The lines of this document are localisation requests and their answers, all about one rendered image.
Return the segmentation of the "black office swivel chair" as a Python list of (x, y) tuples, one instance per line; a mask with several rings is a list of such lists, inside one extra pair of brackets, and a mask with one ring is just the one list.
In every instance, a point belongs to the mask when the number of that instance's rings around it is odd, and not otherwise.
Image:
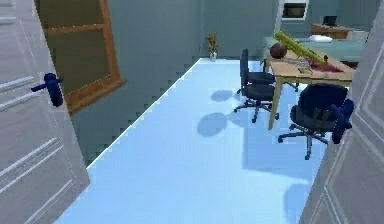
[[(247, 64), (246, 62), (248, 62), (248, 56), (248, 49), (244, 49), (240, 57), (240, 62), (245, 62), (245, 64)], [(264, 109), (268, 112), (271, 111), (275, 87), (273, 84), (248, 83), (246, 77), (249, 72), (248, 68), (240, 69), (241, 87), (237, 91), (237, 93), (241, 93), (246, 97), (246, 101), (243, 105), (237, 106), (234, 109), (234, 112), (238, 112), (242, 108), (254, 107), (255, 113), (252, 118), (252, 122), (255, 123), (260, 109)]]
[[(248, 68), (248, 62), (246, 63), (247, 64), (245, 64), (245, 62), (240, 62), (240, 69)], [(261, 71), (261, 72), (249, 71), (246, 77), (247, 77), (248, 83), (251, 83), (251, 84), (273, 84), (276, 81), (274, 75), (265, 71)], [(298, 92), (299, 83), (292, 84), (292, 83), (285, 82), (284, 84), (289, 84), (291, 87), (295, 89), (295, 92)]]
[(309, 160), (314, 139), (324, 144), (328, 143), (325, 134), (334, 129), (337, 121), (337, 117), (330, 107), (332, 105), (342, 106), (347, 93), (346, 87), (336, 84), (309, 84), (300, 93), (298, 103), (291, 109), (290, 133), (279, 135), (278, 142), (282, 143), (285, 138), (289, 137), (305, 136), (307, 139), (305, 159)]

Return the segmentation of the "dried plant in vase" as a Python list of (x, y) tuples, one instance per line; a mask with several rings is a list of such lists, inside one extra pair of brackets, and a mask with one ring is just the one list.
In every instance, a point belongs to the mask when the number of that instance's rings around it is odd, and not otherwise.
[(210, 33), (208, 35), (208, 48), (209, 48), (209, 57), (211, 61), (215, 61), (217, 57), (217, 33)]

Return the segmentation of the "brown ball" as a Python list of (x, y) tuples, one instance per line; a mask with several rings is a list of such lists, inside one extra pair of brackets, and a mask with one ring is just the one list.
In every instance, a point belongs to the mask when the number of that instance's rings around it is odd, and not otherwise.
[(288, 48), (283, 43), (275, 43), (270, 47), (269, 53), (274, 59), (282, 59), (287, 54)]

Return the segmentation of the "wooden framed window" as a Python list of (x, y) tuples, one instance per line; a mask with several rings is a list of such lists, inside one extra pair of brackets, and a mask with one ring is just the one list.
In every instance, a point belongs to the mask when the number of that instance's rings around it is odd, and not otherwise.
[(71, 114), (126, 83), (121, 77), (107, 0), (34, 0)]

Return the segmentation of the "dark red book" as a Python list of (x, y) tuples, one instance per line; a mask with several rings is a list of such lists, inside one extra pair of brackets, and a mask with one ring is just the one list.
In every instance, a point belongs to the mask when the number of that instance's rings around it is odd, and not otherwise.
[(331, 64), (324, 65), (322, 63), (312, 63), (310, 67), (312, 70), (320, 72), (340, 72), (340, 69)]

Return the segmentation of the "white pillow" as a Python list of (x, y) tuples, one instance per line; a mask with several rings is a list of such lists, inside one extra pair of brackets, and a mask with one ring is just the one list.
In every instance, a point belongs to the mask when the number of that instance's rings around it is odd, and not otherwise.
[(310, 42), (318, 42), (318, 43), (329, 43), (332, 42), (333, 38), (329, 36), (324, 36), (324, 35), (311, 35), (308, 38), (308, 41)]

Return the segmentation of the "green bed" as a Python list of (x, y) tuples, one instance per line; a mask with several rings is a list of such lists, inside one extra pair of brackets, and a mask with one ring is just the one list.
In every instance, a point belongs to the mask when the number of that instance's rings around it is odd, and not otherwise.
[[(313, 51), (320, 51), (329, 57), (339, 60), (340, 62), (348, 62), (357, 64), (360, 61), (360, 55), (365, 43), (348, 39), (333, 39), (331, 42), (311, 42), (307, 38), (296, 38), (300, 44), (307, 46)], [(257, 60), (263, 61), (269, 48), (277, 43), (273, 37), (265, 37), (260, 44)]]

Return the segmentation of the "brown wooden desk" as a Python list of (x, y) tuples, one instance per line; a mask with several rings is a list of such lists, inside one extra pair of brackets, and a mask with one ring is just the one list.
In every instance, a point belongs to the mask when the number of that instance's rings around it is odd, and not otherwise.
[(322, 24), (311, 25), (312, 35), (329, 36), (333, 39), (346, 39), (349, 31), (352, 31), (352, 28), (344, 26), (327, 26)]

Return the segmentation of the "white panelled room door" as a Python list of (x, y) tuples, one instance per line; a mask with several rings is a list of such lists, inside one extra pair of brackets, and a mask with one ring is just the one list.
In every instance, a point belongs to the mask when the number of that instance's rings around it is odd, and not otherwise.
[(0, 0), (0, 224), (53, 224), (90, 180), (34, 0)]
[(352, 128), (328, 144), (298, 224), (384, 224), (384, 0), (348, 98)]

